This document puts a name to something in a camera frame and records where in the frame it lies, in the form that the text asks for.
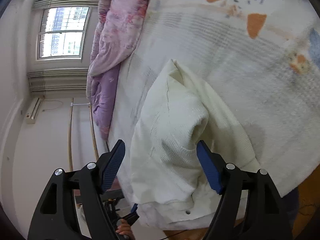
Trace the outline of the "person's left hand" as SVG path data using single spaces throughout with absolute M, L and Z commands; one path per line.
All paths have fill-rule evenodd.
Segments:
M 132 230 L 131 230 L 131 226 L 128 224 L 128 222 L 124 219 L 120 219 L 118 220 L 118 226 L 117 226 L 117 230 L 116 233 L 120 234 L 120 235 L 126 235 L 128 237 L 132 236 Z

